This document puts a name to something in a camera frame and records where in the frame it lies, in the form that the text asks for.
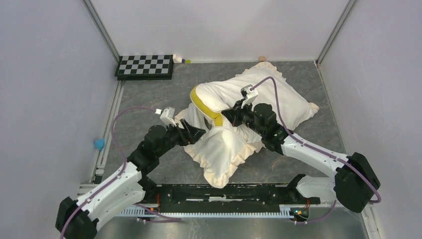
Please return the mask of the grey cream ruffled pillowcase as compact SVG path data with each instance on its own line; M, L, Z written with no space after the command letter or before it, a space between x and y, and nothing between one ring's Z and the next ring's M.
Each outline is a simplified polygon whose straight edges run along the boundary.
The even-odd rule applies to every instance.
M256 88L257 98L253 105L270 104L275 112L280 108L278 123L284 122L294 130L300 123L312 118L319 106L308 102L292 86L282 73L269 62L261 62L226 81L214 81L195 86L190 92L191 103L175 116L188 124L202 128L206 133L184 151L204 170L204 178L215 188L223 188L240 164L263 148L261 136L245 125L234 127L221 112L234 106L243 98L241 89L267 80Z

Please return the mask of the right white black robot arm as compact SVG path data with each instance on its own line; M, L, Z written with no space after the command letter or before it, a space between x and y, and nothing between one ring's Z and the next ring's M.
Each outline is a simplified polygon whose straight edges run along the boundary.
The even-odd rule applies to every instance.
M243 106L238 101L234 107L222 111L222 115L232 126L243 125L257 133L266 149L297 159L325 174L323 178L300 176L287 190L291 202L326 197L356 213L369 203L381 202L380 181L363 154L338 153L305 140L278 122L270 104Z

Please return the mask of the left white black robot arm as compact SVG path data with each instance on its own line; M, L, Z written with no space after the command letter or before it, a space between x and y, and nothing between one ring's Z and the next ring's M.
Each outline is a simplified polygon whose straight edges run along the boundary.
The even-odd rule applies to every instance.
M159 158L175 146L195 144L206 130L184 119L168 126L154 125L123 164L95 188L59 206L56 229L62 239L93 239L102 226L125 208L152 202L157 184L148 174L159 165Z

